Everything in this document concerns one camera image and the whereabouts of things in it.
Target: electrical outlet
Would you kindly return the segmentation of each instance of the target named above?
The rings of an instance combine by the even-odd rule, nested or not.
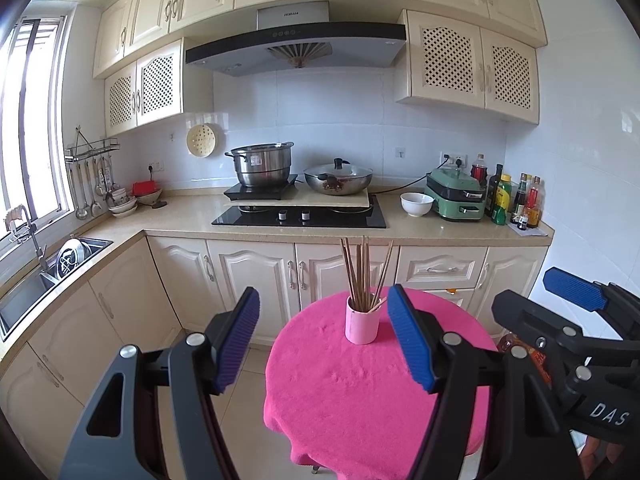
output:
[[[466,155],[455,152],[440,152],[440,163],[444,162],[443,168],[457,168],[456,161],[458,159],[462,161],[460,168],[466,168]]]
[[[154,173],[164,171],[164,162],[162,160],[160,162],[152,162],[151,164],[148,164],[148,166],[151,166],[154,169]]]

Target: blue gripper pad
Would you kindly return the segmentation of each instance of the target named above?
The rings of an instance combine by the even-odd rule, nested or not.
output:
[[[547,291],[589,312],[601,310],[607,304],[599,286],[557,267],[545,272],[542,283]]]
[[[389,289],[386,307],[411,377],[431,393],[435,379],[431,349],[424,336],[426,329],[416,316],[415,308],[401,285],[394,285]]]
[[[260,317],[260,296],[253,288],[248,288],[232,312],[218,314],[231,316],[226,320],[223,333],[220,335],[222,344],[213,343],[217,352],[217,375],[214,386],[222,394],[225,388],[233,384],[238,375],[242,358],[249,346],[249,339]]]

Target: green electric cooker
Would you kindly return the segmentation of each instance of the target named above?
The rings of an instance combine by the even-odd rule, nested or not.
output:
[[[433,170],[424,193],[434,198],[432,209],[445,220],[480,221],[484,190],[472,176],[456,170]]]

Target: stainless steel pot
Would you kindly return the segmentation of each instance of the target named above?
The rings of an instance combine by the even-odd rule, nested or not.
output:
[[[305,170],[305,180],[314,191],[325,195],[353,195],[361,192],[370,183],[373,170],[359,168],[341,158],[333,164],[316,166]]]
[[[293,142],[253,144],[226,152],[234,160],[240,184],[247,187],[273,187],[284,184],[291,172]]]

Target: round table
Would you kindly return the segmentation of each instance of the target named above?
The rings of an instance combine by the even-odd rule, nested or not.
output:
[[[405,291],[445,332],[495,350],[488,333],[457,305],[420,290]],[[324,466],[340,480],[403,480],[436,395],[412,380],[386,304],[373,343],[347,340],[347,297],[343,292],[316,301],[280,332],[267,362],[264,423],[287,436],[296,464]],[[484,439],[488,401],[488,387],[478,388],[467,454]]]

